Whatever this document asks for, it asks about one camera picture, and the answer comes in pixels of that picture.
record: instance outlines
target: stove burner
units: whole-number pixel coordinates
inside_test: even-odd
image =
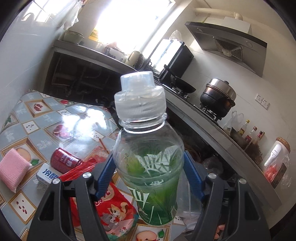
[[[183,90],[179,89],[178,87],[171,85],[171,89],[175,91],[178,95],[182,96],[184,99],[188,98],[188,94],[185,93]]]
[[[200,109],[208,116],[210,117],[214,122],[217,122],[218,120],[222,120],[220,116],[217,116],[213,111],[208,109],[206,106],[204,106],[202,103],[200,103]]]

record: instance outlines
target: blue gripper pad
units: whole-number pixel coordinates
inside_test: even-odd
[[[100,200],[101,197],[105,196],[109,183],[114,174],[115,168],[116,166],[113,160],[113,154],[110,154],[105,162],[98,163],[96,165],[96,171],[94,172],[96,173],[96,176],[94,177],[94,188],[97,191],[96,198],[98,200]]]
[[[188,151],[184,152],[183,169],[190,184],[190,190],[200,201],[203,201],[207,171],[201,164],[194,162]]]

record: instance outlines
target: red packaging bag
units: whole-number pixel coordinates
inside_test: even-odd
[[[77,179],[84,172],[91,172],[96,164],[97,161],[95,159],[90,159],[59,178],[63,182]],[[80,226],[80,219],[77,210],[76,198],[70,198],[70,206],[73,225],[74,227],[78,227]],[[120,193],[112,182],[110,182],[105,196],[98,202],[95,202],[95,206],[107,236],[112,241],[126,235],[128,231],[135,226],[139,218],[135,208]]]

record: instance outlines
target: condiment bottle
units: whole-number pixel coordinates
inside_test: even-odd
[[[247,143],[250,143],[250,141],[252,140],[252,138],[255,137],[255,132],[257,130],[257,127],[253,127],[253,130],[246,136],[245,140],[247,141]]]
[[[239,129],[238,133],[242,136],[244,134],[244,132],[246,131],[247,129],[247,125],[248,123],[250,122],[250,120],[247,120],[245,124],[243,124],[241,126],[241,128]]]
[[[256,138],[252,141],[252,143],[254,145],[258,144],[258,142],[261,140],[263,135],[264,135],[264,132],[260,131],[259,134],[256,136]]]

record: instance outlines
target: electrical outlet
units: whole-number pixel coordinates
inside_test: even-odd
[[[255,97],[255,100],[256,100],[259,104],[261,104],[262,101],[263,101],[263,97],[262,97],[261,95],[257,94],[256,97]]]
[[[267,109],[268,106],[269,106],[269,102],[268,102],[266,99],[263,99],[261,105],[262,105],[265,109]]]

